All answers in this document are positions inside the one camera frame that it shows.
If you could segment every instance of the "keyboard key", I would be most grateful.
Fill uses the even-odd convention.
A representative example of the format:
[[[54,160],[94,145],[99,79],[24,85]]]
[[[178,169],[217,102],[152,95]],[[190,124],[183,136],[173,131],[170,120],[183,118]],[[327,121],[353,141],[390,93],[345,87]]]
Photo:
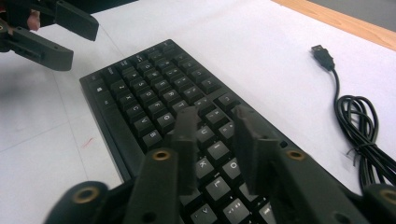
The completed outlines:
[[[134,66],[138,66],[140,63],[146,60],[146,57],[142,53],[137,53],[128,58]]]
[[[224,178],[227,180],[231,186],[236,185],[242,180],[241,171],[239,170],[239,165],[236,162],[236,158],[233,158],[227,164],[223,165],[221,168]]]
[[[183,74],[180,72],[178,68],[174,67],[172,69],[166,70],[164,76],[169,82],[174,82],[178,78],[183,77]]]
[[[103,75],[103,78],[105,79],[107,85],[111,85],[114,82],[121,79],[121,76],[117,72],[117,70],[111,66],[109,66],[107,69],[104,69],[102,75]]]
[[[114,99],[111,96],[109,91],[102,92],[95,96],[96,102],[98,103],[99,108],[102,110],[109,109],[115,105]]]
[[[196,70],[197,66],[199,66],[198,62],[194,60],[190,60],[186,63],[183,63],[180,67],[181,70],[183,70],[186,74],[188,74],[189,72]]]
[[[130,124],[146,116],[145,111],[141,105],[133,105],[126,111],[126,116]]]
[[[115,97],[121,95],[122,92],[129,90],[128,87],[126,86],[125,82],[122,79],[111,84],[110,89],[111,89],[111,93],[113,93],[113,95]]]
[[[217,223],[218,218],[206,203],[191,215],[191,220],[194,224],[212,224]]]
[[[156,83],[152,89],[154,89],[157,94],[163,95],[164,93],[172,90],[172,87],[168,81],[162,80],[159,83]]]
[[[137,103],[136,99],[130,92],[128,94],[122,96],[119,99],[119,102],[120,102],[120,108],[122,111],[126,111],[127,109],[132,107],[133,104]]]
[[[230,158],[231,151],[220,141],[209,147],[206,155],[215,166],[218,166]]]
[[[249,211],[239,199],[235,199],[222,212],[228,223],[248,223]]]
[[[132,92],[134,93],[134,95],[140,95],[143,92],[149,91],[149,90],[150,90],[149,85],[144,80],[139,81],[132,86]]]
[[[163,76],[161,75],[161,73],[157,70],[152,70],[151,72],[149,72],[146,77],[145,80],[147,81],[147,83],[150,86],[155,85],[156,83],[160,82],[163,80]]]
[[[207,199],[214,207],[219,206],[231,196],[231,189],[220,176],[205,187]]]
[[[199,91],[197,87],[193,86],[183,91],[181,93],[181,96],[184,100],[186,100],[189,105],[191,105],[195,101],[201,99],[204,95]]]
[[[158,48],[162,49],[162,51],[168,52],[175,48],[175,43],[172,40],[165,40],[161,44],[158,45]]]
[[[202,184],[210,179],[216,172],[213,165],[209,162],[207,158],[203,158],[196,162],[195,171],[198,181]]]
[[[154,93],[154,91],[146,91],[145,93],[139,96],[139,101],[140,104],[143,105],[143,107],[147,108],[149,105],[157,102],[158,97]]]
[[[175,118],[171,113],[164,114],[160,116],[157,121],[157,128],[162,134],[169,133],[175,126]]]
[[[271,204],[269,203],[267,203],[263,208],[259,210],[257,217],[260,222],[267,224],[276,224]]]
[[[175,105],[172,105],[171,112],[172,112],[172,114],[174,114],[176,116],[178,111],[180,111],[188,106],[189,105],[185,101],[180,101],[180,102],[176,103]]]
[[[206,93],[210,94],[213,91],[217,90],[220,88],[220,84],[214,77],[210,77],[208,79],[205,79],[201,84],[199,85],[201,90]]]
[[[198,130],[196,132],[196,137],[197,137],[198,147],[200,149],[205,149],[208,146],[211,146],[213,144],[213,141],[215,141],[216,139],[215,134],[207,126]]]
[[[206,97],[198,100],[194,105],[198,108],[198,115],[201,117],[216,108]]]
[[[258,195],[251,195],[248,192],[248,187],[246,183],[239,187],[237,193],[239,195],[239,198],[249,209],[254,208],[261,199]]]
[[[199,84],[209,77],[208,72],[204,68],[199,68],[187,75],[195,84]]]
[[[228,122],[225,114],[220,109],[214,109],[210,113],[205,115],[205,120],[209,127],[214,130]]]
[[[127,68],[133,67],[133,65],[126,59],[116,63],[117,70],[122,74]]]
[[[173,65],[171,62],[169,62],[166,59],[162,59],[160,61],[157,62],[157,68],[158,70],[160,70],[161,72],[163,72],[165,70],[165,68],[169,67]]]
[[[166,94],[162,95],[161,99],[168,107],[181,101],[180,95],[175,90],[171,90],[171,91],[167,92]]]
[[[186,78],[181,77],[173,83],[175,90],[178,92],[184,91],[192,86],[192,83]]]
[[[143,142],[145,144],[145,149],[150,150],[154,148],[158,148],[161,146],[163,138],[158,133],[157,130],[148,133],[146,136],[143,137]]]
[[[157,101],[154,104],[148,106],[148,115],[152,119],[157,119],[161,115],[166,114],[166,112],[167,112],[166,107],[161,101]]]
[[[144,135],[150,133],[154,130],[154,125],[152,124],[149,117],[145,116],[134,123],[134,131],[138,137],[143,137]]]
[[[173,62],[177,65],[177,66],[181,66],[182,61],[188,59],[189,56],[186,53],[180,53],[178,54],[174,59]]]
[[[107,85],[102,79],[97,79],[90,83],[90,88],[94,95],[107,91]]]
[[[224,111],[228,112],[233,109],[236,105],[239,105],[239,101],[236,100],[232,93],[225,93],[215,100],[215,103]]]
[[[233,127],[233,122],[228,122],[219,128],[219,137],[228,146],[233,144]]]

